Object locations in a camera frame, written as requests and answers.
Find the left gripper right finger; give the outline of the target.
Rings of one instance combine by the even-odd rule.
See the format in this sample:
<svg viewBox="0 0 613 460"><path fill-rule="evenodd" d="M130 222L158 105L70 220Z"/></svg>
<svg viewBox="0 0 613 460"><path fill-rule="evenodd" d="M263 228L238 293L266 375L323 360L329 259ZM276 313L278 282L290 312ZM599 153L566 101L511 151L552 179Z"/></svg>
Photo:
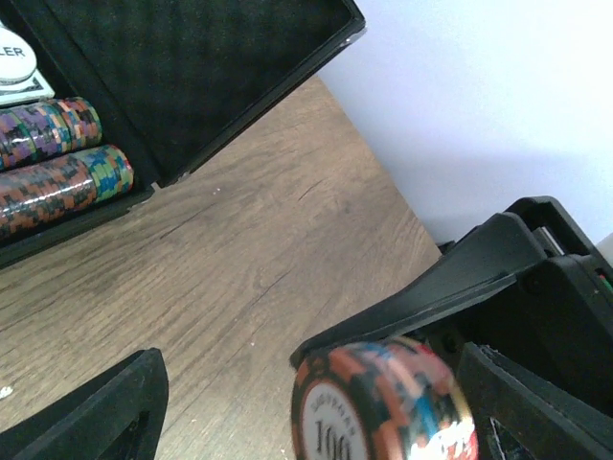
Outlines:
<svg viewBox="0 0 613 460"><path fill-rule="evenodd" d="M488 346L457 368L481 459L610 459L612 419Z"/></svg>

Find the black poker set case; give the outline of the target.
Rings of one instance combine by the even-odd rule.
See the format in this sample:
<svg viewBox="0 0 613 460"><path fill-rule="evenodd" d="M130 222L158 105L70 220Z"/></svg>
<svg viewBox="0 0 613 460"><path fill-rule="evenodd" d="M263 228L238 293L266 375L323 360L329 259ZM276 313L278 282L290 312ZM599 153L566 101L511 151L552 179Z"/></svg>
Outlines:
<svg viewBox="0 0 613 460"><path fill-rule="evenodd" d="M94 106L99 146L120 149L135 176L126 194L1 238L9 266L196 171L349 46L366 21L353 1L5 1L2 26L33 48L56 92L49 99Z"/></svg>

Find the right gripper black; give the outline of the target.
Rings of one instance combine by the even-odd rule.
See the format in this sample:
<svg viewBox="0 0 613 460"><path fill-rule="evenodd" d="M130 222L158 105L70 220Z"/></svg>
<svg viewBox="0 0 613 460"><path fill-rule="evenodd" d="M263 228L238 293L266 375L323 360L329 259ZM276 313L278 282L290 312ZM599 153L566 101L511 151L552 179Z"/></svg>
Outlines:
<svg viewBox="0 0 613 460"><path fill-rule="evenodd" d="M298 368L319 349L404 334L463 310L430 330L431 347L451 367L467 342L488 345L611 415L611 266L554 198L520 198L508 210L471 230L407 287L307 339L290 365Z"/></svg>

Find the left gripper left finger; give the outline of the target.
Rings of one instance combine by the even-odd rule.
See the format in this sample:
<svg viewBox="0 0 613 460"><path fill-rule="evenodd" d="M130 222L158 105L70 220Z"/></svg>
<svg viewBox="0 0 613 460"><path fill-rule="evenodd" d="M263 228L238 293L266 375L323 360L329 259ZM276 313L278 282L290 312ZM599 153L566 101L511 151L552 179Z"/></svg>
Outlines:
<svg viewBox="0 0 613 460"><path fill-rule="evenodd" d="M3 459L153 459L169 401L162 352L139 350L1 433Z"/></svg>

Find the orange poker chip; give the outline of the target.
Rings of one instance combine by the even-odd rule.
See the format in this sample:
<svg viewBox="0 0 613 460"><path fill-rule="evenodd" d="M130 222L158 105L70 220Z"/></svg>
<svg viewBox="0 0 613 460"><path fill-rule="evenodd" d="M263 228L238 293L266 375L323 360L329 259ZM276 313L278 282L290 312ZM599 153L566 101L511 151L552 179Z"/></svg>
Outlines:
<svg viewBox="0 0 613 460"><path fill-rule="evenodd" d="M405 337L306 357L291 400L299 459L476 459L475 424L453 372Z"/></svg>

